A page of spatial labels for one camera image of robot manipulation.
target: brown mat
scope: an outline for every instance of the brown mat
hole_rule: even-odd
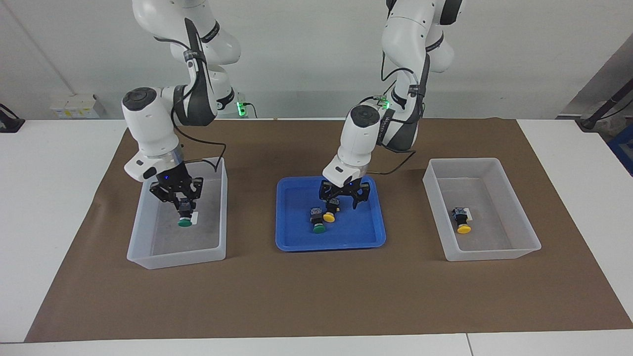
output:
[[[622,308],[513,120],[424,120],[418,154],[375,177],[387,243],[284,253],[275,187],[318,175],[342,122],[215,122],[229,144],[227,259],[146,270],[126,260],[141,185],[123,137],[27,342],[628,329]],[[188,158],[214,155],[187,140]],[[542,243],[517,260],[447,262],[420,181],[430,158],[497,157]],[[402,155],[376,149],[372,169]]]

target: blue crate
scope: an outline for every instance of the blue crate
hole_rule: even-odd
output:
[[[355,248],[375,248],[385,243],[386,233],[378,201],[376,183],[371,177],[363,178],[370,185],[368,201],[352,209],[352,198],[339,197],[341,211],[336,221],[324,223],[322,234],[312,232],[310,208],[325,203],[318,198],[323,177],[289,177],[277,184],[277,220],[275,242],[282,251],[323,251]]]

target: black cable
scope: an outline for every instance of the black cable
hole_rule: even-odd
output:
[[[205,162],[205,163],[209,163],[211,165],[211,167],[213,167],[213,170],[215,170],[215,172],[218,172],[218,166],[214,165],[213,163],[211,163],[211,161],[207,161],[205,159],[200,159],[200,160],[187,160],[185,161],[185,164],[189,164],[189,163],[196,163],[196,162]]]
[[[618,110],[618,111],[616,111],[615,113],[609,114],[609,115],[607,115],[607,116],[605,116],[605,117],[601,117],[601,118],[599,118],[598,120],[604,120],[604,119],[606,119],[606,118],[610,118],[610,117],[612,117],[612,116],[614,116],[614,115],[616,115],[616,114],[618,114],[618,113],[621,113],[621,112],[622,112],[622,110],[626,109],[629,105],[631,105],[631,103],[633,103],[633,99],[631,99],[631,100],[630,100],[630,101],[629,101],[626,105],[624,105],[621,109],[619,109],[619,110]]]
[[[362,102],[364,102],[364,101],[367,101],[367,100],[370,100],[370,99],[373,99],[373,96],[368,96],[367,98],[362,99],[362,100],[361,100],[361,101],[359,101],[358,103],[360,104],[360,103],[362,103]]]
[[[382,64],[380,65],[380,79],[383,82],[386,82],[387,79],[389,79],[390,76],[394,75],[394,73],[399,72],[401,70],[405,71],[405,72],[409,72],[409,73],[413,74],[413,76],[415,77],[415,73],[413,73],[413,70],[410,70],[409,68],[405,68],[405,67],[396,68],[396,69],[392,70],[389,74],[387,74],[386,77],[383,77],[384,74],[385,74],[385,53],[384,52],[382,53]]]
[[[374,172],[374,171],[368,171],[367,174],[377,174],[377,175],[389,175],[394,173],[395,171],[397,171],[398,169],[400,169],[400,167],[402,167],[411,157],[413,157],[413,155],[415,155],[415,153],[417,151],[415,151],[414,149],[411,151],[398,151],[396,149],[392,149],[389,148],[387,146],[383,146],[384,148],[388,149],[389,151],[395,152],[395,153],[409,153],[409,155],[402,161],[400,162],[400,164],[398,166],[396,166],[396,168],[388,171],[388,172]]]
[[[176,126],[176,121],[173,119],[173,113],[175,112],[175,107],[172,107],[172,112],[169,115],[172,118],[172,124],[173,124],[173,128],[176,129],[176,131],[178,131],[178,133],[180,133],[181,135],[183,135],[184,137],[190,139],[191,141],[195,141],[198,143],[204,143],[204,144],[211,144],[214,146],[222,146],[222,153],[220,153],[220,156],[218,157],[218,160],[215,164],[212,164],[211,162],[209,162],[212,166],[213,166],[213,170],[215,172],[218,172],[218,165],[220,164],[220,160],[224,157],[224,153],[227,150],[227,144],[223,143],[223,142],[213,142],[213,141],[205,141],[202,139],[197,139],[195,137],[191,137],[189,135],[187,135],[186,133],[182,132],[182,130],[180,130],[180,127]]]
[[[20,117],[18,115],[15,115],[15,113],[13,111],[11,111],[11,109],[7,108],[4,104],[0,103],[0,108],[3,108],[6,112],[10,113],[11,115],[13,115],[13,117],[19,119]]]
[[[391,85],[387,88],[387,90],[385,90],[385,92],[382,93],[383,96],[387,95],[387,93],[389,92],[389,89],[393,88],[396,85],[397,80],[394,80],[393,83],[391,83]]]
[[[185,94],[185,95],[182,97],[182,99],[179,99],[178,103],[179,103],[179,102],[182,102],[184,99],[186,99],[186,98],[187,98],[187,97],[191,94],[191,92],[192,92],[192,91],[196,88],[196,86],[197,86],[198,82],[199,82],[199,75],[196,75],[196,79],[195,79],[195,81],[194,81],[194,85],[191,87],[191,90],[189,90],[189,91],[187,92],[187,94]],[[205,141],[205,140],[197,139],[197,138],[195,138],[195,137],[189,136],[189,135],[187,135],[186,133],[182,132],[182,130],[180,130],[180,128],[176,125],[176,121],[175,121],[175,119],[173,118],[173,114],[174,114],[174,113],[175,113],[175,111],[176,111],[176,104],[177,104],[177,103],[174,103],[174,104],[172,105],[172,111],[171,111],[171,113],[169,114],[169,117],[170,117],[170,118],[171,118],[171,120],[172,120],[172,125],[173,125],[173,128],[174,128],[176,131],[178,131],[181,135],[183,135],[184,137],[186,137],[186,138],[190,139],[191,141],[195,141],[195,142],[199,142],[199,143],[204,143],[204,144],[211,144],[211,145],[214,145],[214,146],[222,146],[222,153],[220,153],[220,156],[218,157],[218,161],[217,161],[215,164],[212,164],[211,162],[208,162],[209,164],[211,164],[211,166],[213,166],[213,170],[214,170],[215,172],[218,172],[218,164],[220,164],[220,160],[222,159],[222,157],[224,157],[224,153],[225,153],[225,152],[226,152],[226,150],[227,150],[227,145],[226,145],[225,143],[221,143],[221,142],[213,142],[213,141]]]
[[[422,111],[424,112],[424,110],[426,110],[426,104],[422,103]],[[398,120],[396,118],[391,118],[390,122],[399,122],[399,123],[405,124],[405,125],[413,125],[413,124],[417,124],[418,123],[417,121],[407,122],[407,121]]]
[[[249,106],[249,105],[252,106],[253,107],[253,111],[255,112],[255,118],[259,118],[257,116],[257,109],[255,108],[254,104],[252,104],[252,103],[242,103],[242,105],[244,105],[244,106]]]
[[[158,42],[169,42],[169,43],[175,43],[175,44],[180,44],[181,46],[185,47],[188,50],[191,50],[191,48],[189,48],[189,46],[187,46],[186,44],[180,42],[180,41],[176,41],[175,39],[162,39],[162,38],[158,38],[156,36],[154,36],[154,38],[158,41]]]

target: green led light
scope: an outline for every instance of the green led light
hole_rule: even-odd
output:
[[[235,103],[236,103],[236,105],[237,105],[237,113],[238,113],[240,116],[244,116],[244,115],[246,115],[246,109],[245,109],[245,107],[244,107],[244,104],[240,103],[239,101],[236,101]]]
[[[376,96],[375,98],[378,99],[380,105],[382,106],[383,109],[388,110],[389,106],[391,105],[391,103],[389,102],[389,100],[387,100],[386,96]]]

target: yellow push button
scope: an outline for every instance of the yellow push button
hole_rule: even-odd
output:
[[[470,226],[463,224],[457,227],[457,232],[460,234],[468,234],[472,230]]]
[[[323,214],[323,220],[326,222],[334,222],[336,218],[333,213],[325,213]]]

